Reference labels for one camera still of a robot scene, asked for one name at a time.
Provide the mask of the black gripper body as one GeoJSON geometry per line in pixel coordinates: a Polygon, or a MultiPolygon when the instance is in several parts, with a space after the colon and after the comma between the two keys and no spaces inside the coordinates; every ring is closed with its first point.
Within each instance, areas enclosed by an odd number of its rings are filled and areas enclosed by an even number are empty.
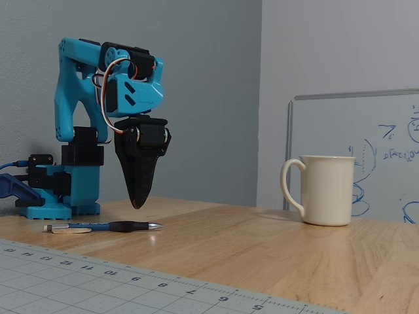
{"type": "Polygon", "coordinates": [[[122,134],[115,134],[115,152],[133,156],[140,152],[155,152],[164,156],[171,141],[171,134],[166,127],[168,121],[163,118],[134,117],[118,121],[115,124],[122,134]]]}

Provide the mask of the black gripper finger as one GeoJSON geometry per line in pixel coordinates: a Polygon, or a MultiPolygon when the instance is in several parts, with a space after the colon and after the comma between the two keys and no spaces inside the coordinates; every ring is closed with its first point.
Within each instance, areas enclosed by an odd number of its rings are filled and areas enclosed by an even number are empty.
{"type": "Polygon", "coordinates": [[[128,195],[133,208],[139,209],[147,201],[153,185],[158,156],[155,152],[140,152],[133,156],[117,154],[128,195]]]}

